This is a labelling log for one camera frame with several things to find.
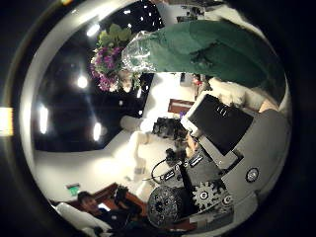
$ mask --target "ceiling light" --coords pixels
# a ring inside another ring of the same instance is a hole
[[[39,108],[39,130],[42,134],[47,131],[48,109],[45,106]]]
[[[96,122],[95,127],[93,128],[93,139],[95,141],[100,139],[101,135],[101,124],[99,122]]]
[[[140,98],[140,96],[141,96],[141,89],[139,89],[137,92],[137,98]]]
[[[95,24],[93,25],[91,28],[89,28],[89,30],[87,31],[87,36],[91,37],[93,36],[96,32],[98,32],[100,29],[100,25],[99,24]]]
[[[80,87],[80,88],[82,88],[82,89],[83,89],[83,88],[86,88],[87,85],[88,85],[88,80],[87,80],[87,78],[84,77],[84,76],[80,76],[80,77],[78,78],[77,85],[78,85],[78,87]]]

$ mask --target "white wall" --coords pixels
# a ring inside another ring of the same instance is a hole
[[[187,16],[187,9],[182,9],[181,5],[156,4],[158,12],[165,26],[177,24],[178,16]]]
[[[170,99],[194,101],[193,87],[180,86],[180,74],[156,73],[154,75],[143,117],[157,119],[167,117]]]
[[[35,155],[38,185],[49,199],[74,199],[66,185],[79,183],[81,190],[94,193],[113,180],[120,180],[119,164],[105,150],[71,153],[36,151]]]
[[[142,182],[129,182],[125,178],[131,177],[134,167],[127,149],[130,135],[130,132],[123,130],[103,150],[68,153],[36,151],[39,188],[48,199],[56,201],[76,199],[66,189],[67,185],[76,183],[80,184],[81,191],[95,193],[116,182],[128,186],[136,194]],[[170,140],[151,136],[148,144],[139,146],[138,155],[147,161],[150,172],[158,161],[165,158],[165,150],[172,146]],[[162,164],[155,174],[167,170],[168,166]]]

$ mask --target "gear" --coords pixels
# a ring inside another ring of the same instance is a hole
[[[199,210],[206,210],[218,204],[223,193],[223,188],[216,187],[209,182],[201,182],[199,186],[196,187],[196,191],[193,192],[193,200]]]
[[[220,198],[220,202],[214,208],[217,210],[218,214],[224,214],[229,212],[232,209],[232,206],[233,196],[225,191]]]

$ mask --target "cable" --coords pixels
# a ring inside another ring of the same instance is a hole
[[[157,181],[155,178],[157,177],[154,177],[154,170],[161,164],[161,163],[163,163],[163,162],[165,162],[166,161],[166,159],[164,159],[164,160],[162,160],[162,161],[159,161],[155,166],[154,166],[154,168],[152,168],[152,170],[151,170],[151,179],[156,183],[156,184],[158,184],[158,185],[160,185],[161,184],[161,182],[159,182],[159,181]]]

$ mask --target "bright light spot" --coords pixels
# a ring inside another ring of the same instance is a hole
[[[0,136],[13,135],[13,109],[0,107]]]
[[[96,122],[95,127],[93,129],[93,139],[95,141],[100,139],[101,135],[101,124],[99,122]]]
[[[87,32],[87,36],[91,37],[93,36],[96,32],[98,32],[100,29],[100,25],[99,24],[95,24],[93,25],[91,28],[89,28],[88,32]]]
[[[87,85],[88,85],[88,80],[87,80],[87,78],[84,77],[84,76],[80,76],[80,77],[78,78],[77,85],[78,85],[78,87],[80,87],[80,88],[86,88]]]
[[[45,106],[39,108],[39,130],[42,134],[47,131],[48,109]]]
[[[141,89],[139,89],[137,92],[137,98],[140,98],[140,96],[141,96]]]
[[[105,205],[104,203],[98,204],[98,208],[104,208],[105,210],[110,211],[110,208],[107,205]]]

